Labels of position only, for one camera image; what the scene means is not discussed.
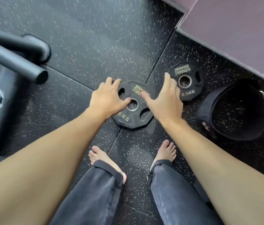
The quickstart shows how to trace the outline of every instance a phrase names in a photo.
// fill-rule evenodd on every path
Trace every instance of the black speckled floor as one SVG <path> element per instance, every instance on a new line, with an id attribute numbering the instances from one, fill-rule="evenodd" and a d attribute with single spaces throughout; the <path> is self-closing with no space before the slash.
<path id="1" fill-rule="evenodd" d="M 183 116 L 191 126 L 198 105 L 213 89 L 244 77 L 264 87 L 263 80 L 174 33 L 180 17 L 159 0 L 0 0 L 0 30 L 31 33 L 52 47 L 45 66 L 49 80 L 30 85 L 17 101 L 17 116 L 0 155 L 12 155 L 77 117 L 107 76 L 146 82 L 156 96 L 168 68 L 179 61 L 198 65 L 206 86 L 199 98 L 184 105 Z M 162 224 L 145 173 L 164 139 L 169 136 L 154 118 L 135 131 L 109 119 L 91 143 L 108 152 L 127 174 L 114 224 Z M 250 142 L 215 143 L 264 173 L 264 134 Z M 195 181 L 180 152 L 174 166 L 188 182 Z M 85 157 L 70 190 L 88 168 Z"/>

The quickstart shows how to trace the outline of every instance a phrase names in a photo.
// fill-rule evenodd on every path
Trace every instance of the pant leg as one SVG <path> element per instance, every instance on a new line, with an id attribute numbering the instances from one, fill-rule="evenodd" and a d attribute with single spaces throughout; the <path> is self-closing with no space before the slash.
<path id="1" fill-rule="evenodd" d="M 156 161 L 150 177 L 150 188 L 165 225 L 223 224 L 169 160 Z"/>
<path id="2" fill-rule="evenodd" d="M 97 160 L 61 203 L 50 225 L 110 225 L 123 185 L 123 176 Z"/>

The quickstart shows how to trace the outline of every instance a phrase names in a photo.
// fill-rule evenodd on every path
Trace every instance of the gray metal tube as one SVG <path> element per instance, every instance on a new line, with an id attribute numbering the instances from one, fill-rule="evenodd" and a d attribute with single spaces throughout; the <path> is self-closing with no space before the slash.
<path id="1" fill-rule="evenodd" d="M 43 52 L 43 48 L 40 44 L 4 31 L 0 31 L 0 45 L 8 50 L 22 53 L 41 54 Z"/>
<path id="2" fill-rule="evenodd" d="M 0 64 L 37 84 L 44 83 L 48 72 L 0 45 Z"/>

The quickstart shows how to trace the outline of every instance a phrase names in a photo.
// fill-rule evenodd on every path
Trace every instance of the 5kg weight plate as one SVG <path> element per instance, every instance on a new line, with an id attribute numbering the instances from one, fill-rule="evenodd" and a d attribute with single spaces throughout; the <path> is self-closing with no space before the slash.
<path id="1" fill-rule="evenodd" d="M 168 72 L 181 89 L 180 99 L 182 101 L 190 101 L 202 92 L 205 78 L 201 69 L 195 65 L 179 62 Z"/>
<path id="2" fill-rule="evenodd" d="M 113 116 L 117 124 L 134 129 L 149 123 L 153 114 L 140 96 L 140 92 L 143 90 L 151 94 L 146 84 L 137 81 L 129 80 L 119 85 L 119 97 L 122 100 L 130 97 L 131 102 L 125 109 Z"/>

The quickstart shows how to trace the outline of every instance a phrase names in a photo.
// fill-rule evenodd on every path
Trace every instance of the black belt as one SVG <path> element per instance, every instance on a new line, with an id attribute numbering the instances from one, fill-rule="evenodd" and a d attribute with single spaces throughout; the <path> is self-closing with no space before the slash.
<path id="1" fill-rule="evenodd" d="M 220 131 L 212 122 L 212 114 L 222 96 L 241 98 L 244 104 L 244 122 L 229 133 Z M 242 79 L 226 87 L 212 91 L 199 106 L 196 118 L 200 126 L 216 139 L 216 134 L 232 140 L 253 140 L 264 131 L 264 92 L 255 81 Z"/>

